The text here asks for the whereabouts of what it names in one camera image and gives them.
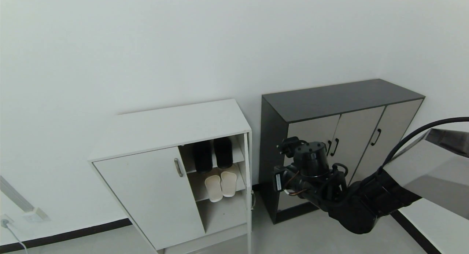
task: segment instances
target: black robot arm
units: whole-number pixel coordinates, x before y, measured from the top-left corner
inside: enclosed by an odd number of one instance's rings
[[[353,233],[370,232],[380,217],[420,199],[384,170],[368,178],[366,185],[355,182],[347,187],[347,167],[340,163],[329,167],[322,142],[307,143],[291,137],[277,148],[293,157],[293,163],[275,167],[274,189],[307,199]]]

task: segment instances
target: black baseboard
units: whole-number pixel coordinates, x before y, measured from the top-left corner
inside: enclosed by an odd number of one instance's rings
[[[31,247],[39,247],[39,246],[44,246],[46,244],[52,244],[52,243],[57,243],[61,241],[66,241],[69,239],[76,239],[76,238],[80,238],[84,236],[89,236],[92,234],[101,233],[101,232],[109,231],[109,230],[116,229],[116,228],[121,228],[121,227],[128,226],[131,224],[132,223],[130,222],[130,220],[126,218],[126,219],[121,219],[121,220],[117,220],[117,221],[102,224],[102,225],[97,225],[97,226],[87,227],[87,228],[79,229],[75,231],[65,232],[65,233],[53,235],[50,237],[23,241],[23,244],[29,249]],[[0,246],[0,253],[7,253],[7,252],[17,251],[21,249],[23,249],[23,247],[19,243],[6,244],[3,246]]]
[[[406,218],[400,211],[392,212],[391,216],[428,254],[441,254],[439,250]]]

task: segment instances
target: silver door handle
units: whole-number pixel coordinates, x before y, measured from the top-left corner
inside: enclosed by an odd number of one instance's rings
[[[251,210],[253,210],[256,206],[256,194],[254,194],[253,190],[251,190],[251,200],[253,201],[253,204],[251,204]]]
[[[377,142],[378,142],[378,139],[380,138],[380,135],[381,135],[381,129],[378,129],[378,137],[376,138],[375,142],[372,142],[371,145],[374,146]]]
[[[179,167],[179,161],[177,160],[177,158],[174,158],[174,165],[176,166],[176,170],[177,170],[177,173],[179,174],[179,177],[182,177],[182,172],[181,172],[181,168]]]

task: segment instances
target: dark gray cabinet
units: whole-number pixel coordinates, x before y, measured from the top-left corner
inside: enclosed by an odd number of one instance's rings
[[[381,79],[263,95],[259,182],[272,221],[317,209],[273,189],[273,167],[293,161],[276,150],[283,139],[324,142],[329,165],[345,164],[350,171],[346,181],[358,181],[381,165],[424,98]]]

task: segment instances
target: gray cabinet door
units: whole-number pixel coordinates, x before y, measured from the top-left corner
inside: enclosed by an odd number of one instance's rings
[[[391,149],[400,141],[422,100],[388,105],[368,144],[353,181],[363,180],[382,165]]]
[[[204,236],[178,147],[93,164],[134,225],[156,249]]]
[[[335,162],[347,166],[347,184],[352,179],[383,110],[384,107],[375,107],[340,115],[327,160],[330,166]]]
[[[299,139],[307,142],[321,141],[327,147],[327,141],[334,136],[337,122],[340,115],[332,115],[330,117],[321,117],[318,119],[306,120],[288,125],[287,137],[298,137]],[[283,165],[289,165],[293,162],[293,158],[285,157]],[[301,199],[298,196],[289,196],[281,192],[278,198],[278,211],[288,209],[303,203],[308,202],[306,199]]]

